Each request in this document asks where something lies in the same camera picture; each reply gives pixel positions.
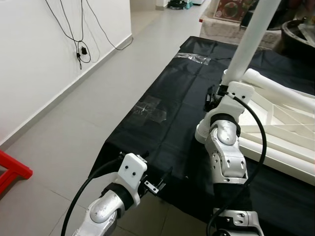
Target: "table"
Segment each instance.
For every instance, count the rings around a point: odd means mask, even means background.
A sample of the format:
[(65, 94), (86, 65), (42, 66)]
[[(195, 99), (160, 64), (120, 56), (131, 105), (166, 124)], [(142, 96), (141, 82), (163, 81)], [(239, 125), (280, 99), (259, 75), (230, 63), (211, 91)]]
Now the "table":
[[(165, 111), (166, 120), (152, 116), (134, 119), (131, 110), (103, 145), (91, 170), (116, 158), (121, 150), (142, 154), (149, 151), (147, 174), (161, 176), (171, 166), (172, 176), (160, 197), (204, 222), (213, 208), (209, 156), (194, 139), (196, 125), (204, 117), (207, 88), (218, 86), (236, 46), (190, 37), (179, 53), (211, 59), (203, 63), (174, 58), (139, 100), (154, 98), (155, 110)], [(250, 67), (274, 81), (314, 94), (315, 68), (272, 51), (257, 52)], [(256, 162), (247, 158), (249, 175)], [(314, 234), (314, 187), (264, 166), (251, 184), (252, 203), (266, 236)]]

